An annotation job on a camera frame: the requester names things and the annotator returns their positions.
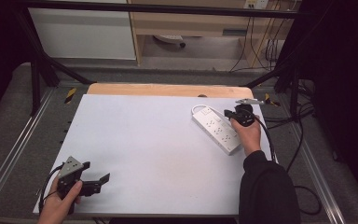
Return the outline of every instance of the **gray carpet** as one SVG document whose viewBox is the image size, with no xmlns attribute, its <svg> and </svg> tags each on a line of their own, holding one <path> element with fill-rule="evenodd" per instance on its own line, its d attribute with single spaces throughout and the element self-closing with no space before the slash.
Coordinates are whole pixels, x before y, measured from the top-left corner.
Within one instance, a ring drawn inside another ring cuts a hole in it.
<svg viewBox="0 0 358 224">
<path fill-rule="evenodd" d="M 221 84 L 228 86 L 244 84 L 258 76 L 258 74 L 244 73 L 142 69 L 122 69 L 115 72 L 110 69 L 78 69 L 77 72 L 99 82 Z M 267 90 L 273 101 L 279 101 L 277 95 L 271 92 L 269 88 L 273 81 L 267 82 L 262 88 L 256 88 L 255 96 L 264 99 L 264 93 Z M 30 83 L 29 71 L 24 68 L 18 69 L 10 83 L 9 89 L 11 91 L 7 91 L 5 98 L 0 103 L 0 163 L 5 159 L 29 118 L 31 92 L 28 83 Z M 73 101 L 66 105 L 63 101 L 69 89 L 70 87 L 59 87 L 54 92 L 45 114 L 0 193 L 0 217 L 37 218 L 32 214 L 37 198 L 35 193 L 41 188 L 60 150 L 60 141 L 65 137 L 64 130 L 70 127 L 68 121 L 72 120 L 81 95 L 87 91 L 86 86 L 77 88 Z M 265 117 L 285 117 L 281 107 L 262 105 L 261 108 Z M 329 146 L 326 144 L 324 133 L 316 118 L 304 119 L 304 130 L 312 153 L 324 172 L 343 216 L 349 222 L 358 223 L 358 186 L 347 165 L 332 160 Z M 279 162 L 283 167 L 286 167 L 297 146 L 295 136 L 289 125 L 271 130 L 271 136 Z M 295 185 L 314 189 L 308 168 L 301 155 L 298 155 L 289 175 Z M 301 208 L 304 210 L 312 211 L 316 208 L 315 200 L 307 192 L 299 190 L 298 199 Z M 302 221 L 306 223 L 329 223 L 324 210 L 317 216 L 302 215 Z"/>
</svg>

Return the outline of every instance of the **black jacket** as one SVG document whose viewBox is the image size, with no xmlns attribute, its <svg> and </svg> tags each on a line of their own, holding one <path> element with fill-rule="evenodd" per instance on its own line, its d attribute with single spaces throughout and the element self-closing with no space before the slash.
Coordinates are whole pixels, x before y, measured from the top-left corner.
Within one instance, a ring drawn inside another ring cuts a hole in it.
<svg viewBox="0 0 358 224">
<path fill-rule="evenodd" d="M 240 224 L 300 223 L 292 179 L 259 150 L 243 162 L 240 191 Z"/>
</svg>

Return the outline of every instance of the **human hand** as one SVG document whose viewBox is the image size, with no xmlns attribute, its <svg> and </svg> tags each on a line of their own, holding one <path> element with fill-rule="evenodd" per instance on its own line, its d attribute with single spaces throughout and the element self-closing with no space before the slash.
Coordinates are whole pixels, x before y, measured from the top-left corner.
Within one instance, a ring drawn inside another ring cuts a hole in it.
<svg viewBox="0 0 358 224">
<path fill-rule="evenodd" d="M 37 222 L 38 224 L 62 223 L 68 214 L 72 202 L 75 201 L 75 203 L 80 203 L 80 197 L 77 195 L 80 193 L 81 187 L 83 186 L 82 181 L 77 181 L 63 200 L 58 195 L 57 186 L 58 177 L 56 176 L 51 184 L 50 191 L 48 192 L 48 194 L 51 195 L 46 198 L 45 206 L 43 207 L 42 214 Z"/>
<path fill-rule="evenodd" d="M 245 155 L 249 156 L 252 152 L 260 150 L 260 124 L 255 120 L 255 122 L 248 126 L 243 127 L 235 119 L 230 119 L 231 126 L 237 131 L 238 136 L 240 137 L 241 143 L 245 149 Z"/>
</svg>

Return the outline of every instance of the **white tabletop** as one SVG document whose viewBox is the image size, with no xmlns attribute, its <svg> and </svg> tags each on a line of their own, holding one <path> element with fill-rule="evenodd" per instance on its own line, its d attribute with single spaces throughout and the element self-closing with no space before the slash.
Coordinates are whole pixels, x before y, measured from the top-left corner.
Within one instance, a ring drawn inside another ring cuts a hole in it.
<svg viewBox="0 0 358 224">
<path fill-rule="evenodd" d="M 235 100 L 84 95 L 52 169 L 73 156 L 91 163 L 85 181 L 111 174 L 100 194 L 76 205 L 77 214 L 236 216 L 243 150 L 227 156 L 191 119 L 194 105 L 223 112 Z M 264 122 L 258 105 L 254 112 Z M 261 142 L 270 158 L 263 132 Z"/>
</svg>

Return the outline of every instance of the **white power strip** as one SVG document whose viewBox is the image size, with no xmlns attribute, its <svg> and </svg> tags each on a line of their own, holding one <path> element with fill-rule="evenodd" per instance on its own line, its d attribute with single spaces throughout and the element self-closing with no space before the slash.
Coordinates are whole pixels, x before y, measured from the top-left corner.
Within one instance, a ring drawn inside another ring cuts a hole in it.
<svg viewBox="0 0 358 224">
<path fill-rule="evenodd" d="M 193 120 L 228 156 L 241 147 L 240 139 L 234 129 L 219 118 L 210 107 L 205 107 L 193 114 Z"/>
</svg>

